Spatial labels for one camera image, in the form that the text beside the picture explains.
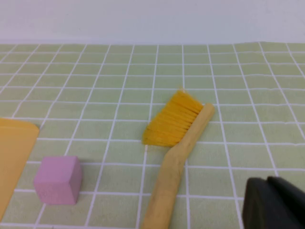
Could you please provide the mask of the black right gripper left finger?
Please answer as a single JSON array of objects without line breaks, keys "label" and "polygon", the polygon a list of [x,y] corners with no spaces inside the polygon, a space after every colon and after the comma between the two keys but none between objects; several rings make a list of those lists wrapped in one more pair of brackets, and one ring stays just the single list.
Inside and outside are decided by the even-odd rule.
[{"label": "black right gripper left finger", "polygon": [[245,229],[303,229],[305,200],[282,197],[267,179],[247,180],[242,219]]}]

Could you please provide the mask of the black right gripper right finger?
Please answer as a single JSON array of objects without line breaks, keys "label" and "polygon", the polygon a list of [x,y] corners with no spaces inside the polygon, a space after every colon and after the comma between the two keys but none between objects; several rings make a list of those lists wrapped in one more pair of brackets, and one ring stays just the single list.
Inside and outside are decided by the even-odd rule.
[{"label": "black right gripper right finger", "polygon": [[305,199],[305,193],[301,189],[281,177],[268,177],[268,183],[273,186],[282,197],[294,200]]}]

